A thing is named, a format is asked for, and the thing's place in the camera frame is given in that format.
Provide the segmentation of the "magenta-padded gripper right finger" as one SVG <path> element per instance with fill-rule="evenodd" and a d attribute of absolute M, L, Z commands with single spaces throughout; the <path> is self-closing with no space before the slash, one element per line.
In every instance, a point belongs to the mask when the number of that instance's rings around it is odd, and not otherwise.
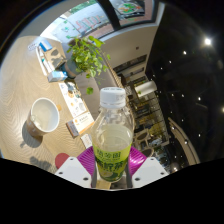
<path fill-rule="evenodd" d="M 128 188 L 140 188 L 167 175 L 168 173 L 155 157 L 146 157 L 136 148 L 131 148 L 126 167 Z"/>

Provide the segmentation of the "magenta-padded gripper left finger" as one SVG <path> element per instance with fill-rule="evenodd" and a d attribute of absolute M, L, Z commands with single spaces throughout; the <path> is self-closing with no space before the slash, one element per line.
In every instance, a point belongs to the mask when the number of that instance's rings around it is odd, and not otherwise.
<path fill-rule="evenodd" d="M 93 148 L 89 147 L 77 157 L 59 153 L 55 158 L 56 176 L 84 188 L 95 188 L 97 169 Z"/>

